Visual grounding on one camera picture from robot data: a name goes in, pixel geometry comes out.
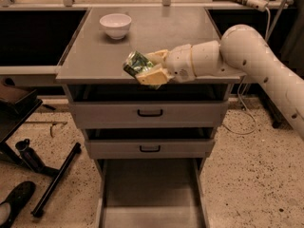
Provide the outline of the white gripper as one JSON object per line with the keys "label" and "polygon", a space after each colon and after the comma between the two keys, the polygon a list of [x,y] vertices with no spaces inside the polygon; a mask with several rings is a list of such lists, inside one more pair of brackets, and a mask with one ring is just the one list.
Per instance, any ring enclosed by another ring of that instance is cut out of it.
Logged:
{"label": "white gripper", "polygon": [[179,83],[190,82],[196,79],[191,61],[192,46],[190,44],[178,46],[168,52],[162,49],[146,53],[145,57],[155,66],[138,73],[136,79],[146,86],[167,84],[174,78]]}

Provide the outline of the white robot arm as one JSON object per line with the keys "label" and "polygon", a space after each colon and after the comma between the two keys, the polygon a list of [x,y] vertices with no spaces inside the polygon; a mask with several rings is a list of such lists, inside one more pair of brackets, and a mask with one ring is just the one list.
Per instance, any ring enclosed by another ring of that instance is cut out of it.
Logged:
{"label": "white robot arm", "polygon": [[153,66],[136,75],[143,85],[163,85],[171,79],[190,82],[202,76],[248,75],[304,139],[304,80],[276,58],[254,28],[236,25],[219,41],[160,50],[144,58]]}

